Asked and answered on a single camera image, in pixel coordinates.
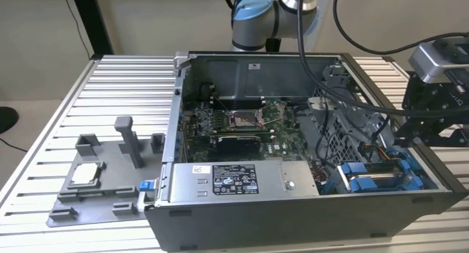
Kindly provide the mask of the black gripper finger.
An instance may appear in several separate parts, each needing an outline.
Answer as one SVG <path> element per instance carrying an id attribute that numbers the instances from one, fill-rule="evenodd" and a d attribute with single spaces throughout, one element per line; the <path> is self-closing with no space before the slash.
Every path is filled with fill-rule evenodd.
<path id="1" fill-rule="evenodd" d="M 440 135 L 451 126 L 446 117 L 411 117 L 395 133 L 395 145 L 410 148 L 423 143 L 428 147 L 456 147 L 458 141 Z"/>
<path id="2" fill-rule="evenodd" d="M 469 134 L 468 126 L 464 126 L 463 128 L 455 129 L 455 131 L 450 137 L 450 146 L 451 147 L 467 147 L 468 146 L 468 134 Z"/>

